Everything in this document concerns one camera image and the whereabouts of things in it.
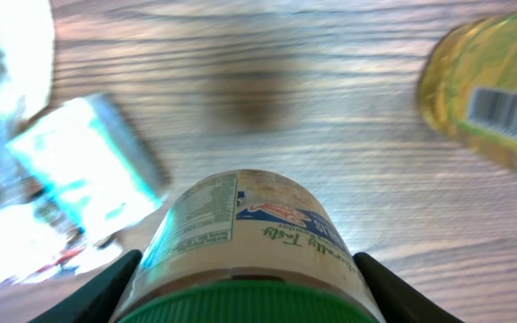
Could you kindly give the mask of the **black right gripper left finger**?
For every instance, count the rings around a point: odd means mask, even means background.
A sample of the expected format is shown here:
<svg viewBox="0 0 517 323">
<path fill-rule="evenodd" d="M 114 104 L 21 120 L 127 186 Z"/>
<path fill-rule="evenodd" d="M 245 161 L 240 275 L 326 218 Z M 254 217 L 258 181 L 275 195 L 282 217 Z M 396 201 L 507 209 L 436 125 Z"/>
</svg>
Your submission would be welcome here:
<svg viewBox="0 0 517 323">
<path fill-rule="evenodd" d="M 30 323 L 107 323 L 142 257 L 138 249 L 128 251 Z"/>
</svg>

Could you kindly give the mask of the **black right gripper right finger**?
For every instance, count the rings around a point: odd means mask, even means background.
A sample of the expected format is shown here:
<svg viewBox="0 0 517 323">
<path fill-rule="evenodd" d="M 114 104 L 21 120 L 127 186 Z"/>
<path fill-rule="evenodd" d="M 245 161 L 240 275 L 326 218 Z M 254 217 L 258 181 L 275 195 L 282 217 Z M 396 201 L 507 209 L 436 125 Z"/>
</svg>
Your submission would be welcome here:
<svg viewBox="0 0 517 323">
<path fill-rule="evenodd" d="M 364 252 L 353 260 L 387 323 L 463 323 Z"/>
</svg>

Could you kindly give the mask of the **brown patterned snack packet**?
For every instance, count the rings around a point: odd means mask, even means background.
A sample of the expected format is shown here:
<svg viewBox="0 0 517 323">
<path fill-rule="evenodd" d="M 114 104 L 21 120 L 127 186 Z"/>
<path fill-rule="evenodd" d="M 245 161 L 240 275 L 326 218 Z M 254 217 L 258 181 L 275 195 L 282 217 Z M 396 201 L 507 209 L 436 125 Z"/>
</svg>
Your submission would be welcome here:
<svg viewBox="0 0 517 323">
<path fill-rule="evenodd" d="M 87 273 L 122 251 L 113 235 L 98 242 L 88 240 L 86 230 L 37 184 L 0 205 L 0 286 Z"/>
</svg>

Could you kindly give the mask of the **green white tissue pack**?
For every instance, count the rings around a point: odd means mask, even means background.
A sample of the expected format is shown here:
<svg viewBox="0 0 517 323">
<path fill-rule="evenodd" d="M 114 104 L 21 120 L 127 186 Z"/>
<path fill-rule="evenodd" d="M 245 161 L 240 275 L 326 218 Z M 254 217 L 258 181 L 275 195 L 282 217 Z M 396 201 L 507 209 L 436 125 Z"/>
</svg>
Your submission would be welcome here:
<svg viewBox="0 0 517 323">
<path fill-rule="evenodd" d="M 167 196 L 162 166 L 104 93 L 65 102 L 7 146 L 93 243 L 141 222 Z"/>
</svg>

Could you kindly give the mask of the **green lid white jar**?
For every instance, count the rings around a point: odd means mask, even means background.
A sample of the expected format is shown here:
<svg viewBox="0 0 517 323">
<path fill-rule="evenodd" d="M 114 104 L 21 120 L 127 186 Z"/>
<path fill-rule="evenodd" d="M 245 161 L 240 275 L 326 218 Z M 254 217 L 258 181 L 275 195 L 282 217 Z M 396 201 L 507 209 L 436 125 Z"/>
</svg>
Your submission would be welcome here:
<svg viewBox="0 0 517 323">
<path fill-rule="evenodd" d="M 165 215 L 115 322 L 381 322 L 334 223 L 265 170 L 202 179 Z"/>
</svg>

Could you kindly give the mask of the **clear bottle yellow liquid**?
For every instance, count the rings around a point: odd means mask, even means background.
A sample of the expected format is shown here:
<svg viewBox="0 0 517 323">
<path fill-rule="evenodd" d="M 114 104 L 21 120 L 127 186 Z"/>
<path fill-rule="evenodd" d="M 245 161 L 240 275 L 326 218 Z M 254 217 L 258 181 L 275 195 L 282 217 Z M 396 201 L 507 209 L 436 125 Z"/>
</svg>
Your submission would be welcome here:
<svg viewBox="0 0 517 323">
<path fill-rule="evenodd" d="M 517 12 L 446 34 L 425 65 L 416 101 L 432 129 L 517 170 Z"/>
</svg>

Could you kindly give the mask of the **beige brown paper pouch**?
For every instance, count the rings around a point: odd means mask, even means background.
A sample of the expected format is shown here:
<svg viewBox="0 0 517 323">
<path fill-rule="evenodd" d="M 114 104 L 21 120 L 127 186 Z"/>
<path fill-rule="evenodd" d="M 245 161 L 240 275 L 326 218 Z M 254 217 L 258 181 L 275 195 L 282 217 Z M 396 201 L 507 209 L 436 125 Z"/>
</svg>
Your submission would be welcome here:
<svg viewBox="0 0 517 323">
<path fill-rule="evenodd" d="M 20 122 L 47 107 L 55 30 L 49 0 L 0 0 L 0 118 Z"/>
</svg>

